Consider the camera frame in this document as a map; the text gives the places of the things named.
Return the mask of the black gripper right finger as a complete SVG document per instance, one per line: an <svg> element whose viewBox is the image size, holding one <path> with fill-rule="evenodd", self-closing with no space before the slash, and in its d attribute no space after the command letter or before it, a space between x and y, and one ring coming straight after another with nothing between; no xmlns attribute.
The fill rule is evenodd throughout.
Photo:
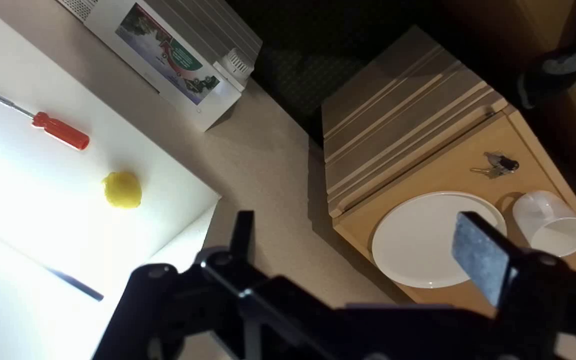
<svg viewBox="0 0 576 360"><path fill-rule="evenodd" d="M514 244L477 211L459 211L451 233L451 258L487 303L497 307L516 276Z"/></svg>

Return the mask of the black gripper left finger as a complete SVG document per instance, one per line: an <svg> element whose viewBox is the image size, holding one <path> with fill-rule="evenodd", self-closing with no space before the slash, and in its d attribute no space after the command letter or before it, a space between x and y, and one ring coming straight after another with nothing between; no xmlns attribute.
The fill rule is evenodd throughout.
<svg viewBox="0 0 576 360"><path fill-rule="evenodd" d="M248 258L251 242L254 242L254 211L239 210L235 213L233 232L230 238L230 252L235 258Z"/></svg>

